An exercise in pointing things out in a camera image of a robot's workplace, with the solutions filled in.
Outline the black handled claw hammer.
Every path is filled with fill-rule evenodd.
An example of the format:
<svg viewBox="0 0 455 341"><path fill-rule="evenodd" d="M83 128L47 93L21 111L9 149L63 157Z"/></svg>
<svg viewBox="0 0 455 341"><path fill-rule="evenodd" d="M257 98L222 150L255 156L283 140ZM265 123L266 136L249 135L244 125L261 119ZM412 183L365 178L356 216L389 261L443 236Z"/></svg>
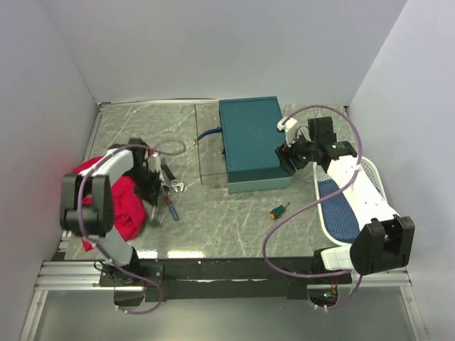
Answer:
<svg viewBox="0 0 455 341"><path fill-rule="evenodd" d="M149 208L149 218L148 223L151 226L159 226L159 217L158 217L158 207L155 205L151 205Z"/></svg>

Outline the blue red screwdriver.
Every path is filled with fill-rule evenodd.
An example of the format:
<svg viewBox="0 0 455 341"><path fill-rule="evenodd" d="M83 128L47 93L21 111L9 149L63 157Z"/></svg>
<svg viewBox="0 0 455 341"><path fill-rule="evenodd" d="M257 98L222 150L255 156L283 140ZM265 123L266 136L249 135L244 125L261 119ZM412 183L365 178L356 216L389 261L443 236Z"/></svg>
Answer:
<svg viewBox="0 0 455 341"><path fill-rule="evenodd" d="M175 206L173 205L172 200L169 197L169 192L167 190L163 189L163 188L161 189L161 191L163 193L164 200L165 200L165 202L167 204L168 210L171 213L171 216L172 216L173 220L176 221L176 222L179 221L180 217L179 217L179 215L177 213L177 210L176 210Z"/></svg>

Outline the teal tool box with drawer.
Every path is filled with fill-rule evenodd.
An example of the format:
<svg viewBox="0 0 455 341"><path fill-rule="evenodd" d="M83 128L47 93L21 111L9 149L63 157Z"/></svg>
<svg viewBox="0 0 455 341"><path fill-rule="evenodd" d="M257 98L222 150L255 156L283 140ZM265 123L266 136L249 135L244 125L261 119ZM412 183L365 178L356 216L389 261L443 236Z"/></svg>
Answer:
<svg viewBox="0 0 455 341"><path fill-rule="evenodd" d="M282 111L276 97L224 99L197 104L195 147L204 185L224 185L243 193L287 188L291 176L279 168L275 149L285 142L276 132ZM218 126L223 131L200 141L197 137Z"/></svg>

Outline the blue handled pliers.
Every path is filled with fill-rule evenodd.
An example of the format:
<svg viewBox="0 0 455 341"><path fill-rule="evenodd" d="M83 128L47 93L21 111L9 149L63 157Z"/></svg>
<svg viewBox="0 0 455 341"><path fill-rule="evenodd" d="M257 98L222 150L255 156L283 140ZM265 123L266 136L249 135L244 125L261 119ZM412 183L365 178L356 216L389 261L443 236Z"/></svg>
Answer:
<svg viewBox="0 0 455 341"><path fill-rule="evenodd" d="M206 136L209 136L211 134L218 134L218 133L221 133L223 131L223 128L221 126L218 126L216 128L213 128L213 129L208 129L207 131L204 131L202 134L200 134L196 141L200 141L201 139L203 139L204 137Z"/></svg>

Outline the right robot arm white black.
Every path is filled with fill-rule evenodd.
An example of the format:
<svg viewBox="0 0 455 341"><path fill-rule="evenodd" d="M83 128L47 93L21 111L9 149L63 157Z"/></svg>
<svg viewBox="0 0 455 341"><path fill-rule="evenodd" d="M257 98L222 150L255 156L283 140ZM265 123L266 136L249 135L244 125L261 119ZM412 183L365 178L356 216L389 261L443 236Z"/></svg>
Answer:
<svg viewBox="0 0 455 341"><path fill-rule="evenodd" d="M305 137L297 120L284 117L278 122L277 131L286 137L275 151L280 167L293 175L310 162L320 166L341 189L359 228L352 243L320 251L320 260L311 266L312 277L327 283L339 270L368 275L407 266L415 231L412 219L389 206L351 143L338 141L330 117L310 119L308 126Z"/></svg>

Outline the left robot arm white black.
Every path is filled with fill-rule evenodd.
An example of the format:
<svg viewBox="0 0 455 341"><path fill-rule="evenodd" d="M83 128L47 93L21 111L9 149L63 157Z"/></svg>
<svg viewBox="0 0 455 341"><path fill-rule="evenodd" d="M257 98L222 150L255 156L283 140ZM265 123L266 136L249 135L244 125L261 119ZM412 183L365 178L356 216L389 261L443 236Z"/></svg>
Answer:
<svg viewBox="0 0 455 341"><path fill-rule="evenodd" d="M136 249L124 240L115 226L112 187L125 177L133 182L133 196L155 213L164 177L161 152L141 139L113 147L95 164L63 177L60 197L60 226L98 249L108 269L127 286L143 274Z"/></svg>

